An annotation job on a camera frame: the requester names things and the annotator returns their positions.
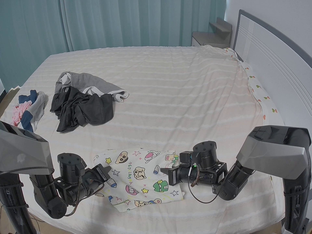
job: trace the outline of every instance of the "bed sheet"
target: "bed sheet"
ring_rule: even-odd
[[[114,103],[114,118],[100,126],[86,125],[73,132],[56,132],[59,121],[50,113],[55,82],[63,71],[87,72],[129,92]],[[150,150],[192,150],[213,140],[217,156],[230,167],[246,136],[263,124],[262,107],[250,92],[248,76],[235,56],[209,45],[200,47],[119,47],[83,50],[48,57],[22,86],[1,120],[10,123],[18,96],[31,89],[48,97],[36,134],[50,144],[54,177],[57,155],[71,152],[93,166],[93,157],[106,149],[143,147]],[[107,197],[90,197],[76,213],[49,218],[36,204],[29,176],[20,175],[29,211],[73,233],[250,233],[283,217],[281,179],[256,172],[232,201],[217,198],[197,202],[187,185],[182,201],[146,205],[118,212]],[[214,197],[210,187],[195,187],[203,201]]]

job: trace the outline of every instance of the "floor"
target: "floor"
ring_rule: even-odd
[[[0,103],[0,116],[3,114],[4,110],[9,105],[9,103],[11,102],[11,100],[13,99],[13,97],[16,95],[16,93],[18,91],[19,91],[19,88],[15,89],[15,90],[11,90],[10,92],[8,92],[6,94],[6,96],[4,97],[2,102]],[[45,222],[36,222],[34,219],[32,221],[33,221],[35,228],[37,230],[40,229],[41,234],[72,234],[70,232],[66,232],[64,230],[58,229],[54,226],[51,226]],[[0,213],[0,233],[1,234],[10,234],[10,233],[14,234],[15,233],[15,230],[14,230],[12,224],[10,223],[4,209],[2,209],[2,211]],[[281,233],[280,222],[278,222],[274,225],[271,225],[271,226],[269,226],[269,227],[267,227],[261,231],[254,232],[252,234],[272,234],[272,233],[276,233],[276,234]]]

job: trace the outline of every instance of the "gray star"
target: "gray star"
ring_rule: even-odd
[[[170,194],[172,194],[173,196],[175,196],[175,195],[179,195],[179,193],[178,193],[179,191],[173,191],[172,193],[170,193]]]
[[[118,174],[120,173],[120,172],[116,171],[116,169],[113,170],[112,172],[113,172],[113,175],[117,175],[117,176],[118,176]]]

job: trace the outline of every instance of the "nightstand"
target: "nightstand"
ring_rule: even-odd
[[[221,18],[216,23],[209,23],[216,29],[215,33],[193,32],[192,46],[211,45],[217,48],[228,48],[230,46],[232,25]]]

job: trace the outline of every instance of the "teal curtain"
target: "teal curtain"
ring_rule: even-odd
[[[226,0],[0,0],[0,79],[23,85],[56,53],[117,46],[190,46]]]
[[[0,0],[0,79],[22,86],[49,56],[69,51],[60,0]]]

